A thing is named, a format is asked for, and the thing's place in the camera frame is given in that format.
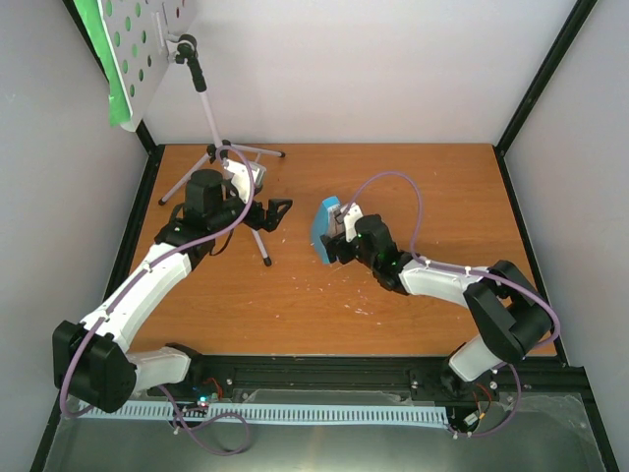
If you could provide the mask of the blue metronome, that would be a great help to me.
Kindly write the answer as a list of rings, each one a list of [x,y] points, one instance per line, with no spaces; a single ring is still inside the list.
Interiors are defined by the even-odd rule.
[[[325,265],[330,264],[330,258],[323,241],[324,237],[334,236],[336,231],[336,221],[334,212],[340,208],[340,201],[337,197],[328,197],[319,205],[314,220],[311,225],[311,245],[318,257]]]

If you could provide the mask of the green sheet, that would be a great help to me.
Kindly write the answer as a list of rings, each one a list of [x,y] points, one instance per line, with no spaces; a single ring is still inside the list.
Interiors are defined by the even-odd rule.
[[[127,123],[131,118],[124,88],[116,69],[116,60],[108,41],[106,27],[103,25],[99,10],[99,1],[75,0],[74,5],[86,28],[90,44],[103,67],[103,71],[109,84],[109,122],[112,127]]]

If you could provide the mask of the clear plastic metronome cover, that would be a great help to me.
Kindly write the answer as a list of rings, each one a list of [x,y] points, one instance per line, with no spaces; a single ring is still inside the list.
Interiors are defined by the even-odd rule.
[[[346,205],[335,205],[327,211],[328,227],[326,235],[329,238],[335,238],[339,236],[345,237],[346,228],[343,214],[346,208]]]

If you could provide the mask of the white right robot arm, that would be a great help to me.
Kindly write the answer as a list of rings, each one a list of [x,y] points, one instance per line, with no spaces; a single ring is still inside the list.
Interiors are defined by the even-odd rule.
[[[524,359],[553,328],[538,292],[508,261],[489,268],[417,261],[397,247],[379,215],[342,219],[335,209],[314,219],[311,239],[327,264],[359,262],[388,291],[428,296],[469,310],[478,333],[448,356],[439,374],[452,398],[462,397],[495,367]]]

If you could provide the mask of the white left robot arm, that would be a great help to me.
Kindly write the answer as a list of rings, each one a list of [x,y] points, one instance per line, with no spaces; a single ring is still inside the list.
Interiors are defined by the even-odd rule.
[[[194,364],[198,352],[177,343],[132,353],[140,327],[176,284],[207,256],[215,240],[241,223],[274,231],[293,202],[255,201],[256,180],[248,173],[230,179],[215,170],[198,170],[185,187],[136,270],[80,322],[60,323],[52,335],[53,376],[62,413],[74,416],[69,397],[107,413],[120,409],[133,394],[171,384],[183,395],[198,393],[204,371]]]

